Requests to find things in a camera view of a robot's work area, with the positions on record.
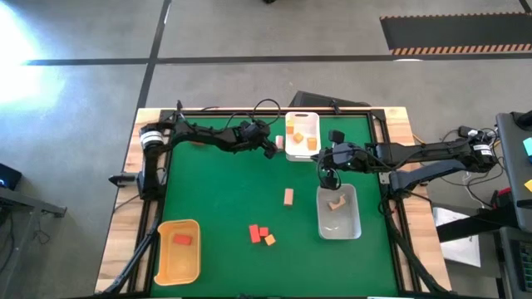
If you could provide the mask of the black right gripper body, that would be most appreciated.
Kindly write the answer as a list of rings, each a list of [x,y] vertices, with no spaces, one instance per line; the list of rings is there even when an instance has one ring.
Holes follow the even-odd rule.
[[[341,143],[334,145],[326,157],[326,166],[343,171],[367,171],[368,154],[358,145]]]

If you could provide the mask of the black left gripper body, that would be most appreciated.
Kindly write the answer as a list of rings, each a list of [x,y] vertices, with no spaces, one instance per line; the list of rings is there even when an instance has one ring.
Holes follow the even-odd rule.
[[[245,151],[245,150],[264,150],[267,148],[264,144],[264,141],[268,139],[268,135],[263,132],[259,132],[256,136],[251,139],[246,139],[242,135],[239,137],[238,142],[235,146],[232,147],[234,152]]]

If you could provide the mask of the grey plastic bin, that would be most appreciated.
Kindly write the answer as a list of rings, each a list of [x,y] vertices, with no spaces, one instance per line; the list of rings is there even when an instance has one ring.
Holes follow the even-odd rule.
[[[336,202],[342,194],[346,196],[346,204],[331,211],[328,203]],[[337,190],[318,187],[316,205],[318,232],[322,239],[354,240],[362,236],[357,191],[352,184],[342,184]]]

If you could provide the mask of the black flat box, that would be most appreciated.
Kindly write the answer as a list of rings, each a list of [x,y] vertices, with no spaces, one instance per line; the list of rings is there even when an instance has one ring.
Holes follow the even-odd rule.
[[[289,107],[370,107],[363,101],[349,101],[306,91],[297,91]]]

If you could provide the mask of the green table mat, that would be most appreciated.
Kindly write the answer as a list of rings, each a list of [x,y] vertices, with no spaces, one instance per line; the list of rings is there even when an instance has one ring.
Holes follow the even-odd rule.
[[[377,205],[377,176],[344,172],[357,191],[362,236],[328,241],[318,232],[315,164],[267,159],[261,149],[237,154],[183,142],[170,162],[164,220],[193,219],[201,233],[201,272],[190,284],[154,285],[155,297],[394,296],[396,276]],[[293,206],[284,190],[293,189]],[[251,243],[249,225],[276,242]]]

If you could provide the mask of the black side clamp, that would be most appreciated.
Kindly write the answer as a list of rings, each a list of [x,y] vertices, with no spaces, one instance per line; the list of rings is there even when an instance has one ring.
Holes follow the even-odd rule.
[[[108,180],[117,188],[136,185],[138,173],[121,172],[120,174],[112,175]]]

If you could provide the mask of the white paper sheet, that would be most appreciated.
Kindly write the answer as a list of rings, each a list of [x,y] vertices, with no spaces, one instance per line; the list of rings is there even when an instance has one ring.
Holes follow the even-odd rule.
[[[436,226],[467,218],[466,214],[457,213],[446,208],[433,208],[432,212]],[[445,260],[481,267],[480,244],[477,235],[441,242],[441,250]]]

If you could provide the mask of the yellow plastic bin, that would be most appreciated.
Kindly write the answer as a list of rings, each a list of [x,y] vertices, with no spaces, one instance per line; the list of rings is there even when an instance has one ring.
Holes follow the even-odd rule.
[[[194,282],[201,272],[201,233],[193,219],[166,221],[159,225],[159,270],[154,281],[157,285],[178,286]],[[189,246],[173,243],[176,234],[193,238]]]

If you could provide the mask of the black hazard striped floor mat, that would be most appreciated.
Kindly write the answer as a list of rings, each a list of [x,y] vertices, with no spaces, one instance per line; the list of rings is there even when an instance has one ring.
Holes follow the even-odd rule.
[[[379,21],[396,56],[532,51],[532,13],[383,16]]]

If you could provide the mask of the black equipment rack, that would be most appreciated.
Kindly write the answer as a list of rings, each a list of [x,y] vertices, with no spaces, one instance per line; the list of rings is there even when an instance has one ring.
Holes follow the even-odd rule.
[[[499,235],[503,278],[510,299],[532,299],[532,233],[504,227]]]

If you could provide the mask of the black table frame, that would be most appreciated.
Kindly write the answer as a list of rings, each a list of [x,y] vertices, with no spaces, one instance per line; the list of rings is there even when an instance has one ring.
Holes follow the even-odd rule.
[[[126,161],[123,175],[133,175],[140,171],[141,146],[139,129],[151,122],[171,117],[174,109],[171,108],[142,108],[136,114],[131,133],[130,143],[126,153]],[[227,117],[234,111],[251,111],[252,108],[189,108],[185,109],[185,116],[197,116],[201,118]],[[332,107],[288,107],[282,108],[287,111],[312,111],[322,116],[335,117],[358,117],[367,116],[370,130],[375,131],[373,139],[378,142],[391,140],[402,145],[413,145],[415,136],[411,131],[411,125],[405,107],[341,107],[340,114],[335,115]],[[122,210],[117,209],[111,216],[109,233],[107,234],[105,250],[96,280],[95,294],[93,299],[139,299],[149,296],[152,274],[155,266],[155,245],[148,247],[136,266],[131,270],[130,276],[124,280],[123,287],[116,293],[104,293],[118,279],[120,272],[132,259],[141,239],[147,234],[147,225],[153,224],[155,210],[159,207],[157,202],[144,203],[139,198],[135,182],[118,182],[119,187],[116,195],[116,206],[120,204]],[[405,233],[409,233],[411,248],[426,267],[426,270],[445,289],[451,290],[451,282],[446,269],[439,239],[436,233],[436,225],[431,214],[429,203],[422,198],[414,196],[404,199],[401,206],[401,216],[394,216],[395,224]],[[428,288],[420,278],[414,278],[414,269],[407,265],[407,260],[402,250],[392,246],[392,253],[397,254],[394,271],[399,269],[399,288],[407,291],[428,292]]]

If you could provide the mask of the grey desk frame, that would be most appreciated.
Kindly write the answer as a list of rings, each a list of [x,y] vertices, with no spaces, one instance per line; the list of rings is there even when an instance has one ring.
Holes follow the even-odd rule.
[[[6,299],[12,292],[13,278],[15,277],[15,272],[18,271],[22,252],[32,239],[34,229],[42,214],[48,213],[56,218],[63,218],[67,208],[5,188],[0,188],[0,201],[7,202],[8,207],[11,209],[25,209],[29,214],[26,226],[18,238],[14,236],[14,230],[10,231],[10,251],[4,264],[0,267],[0,278],[3,277],[4,281],[3,286],[0,287],[0,299]]]

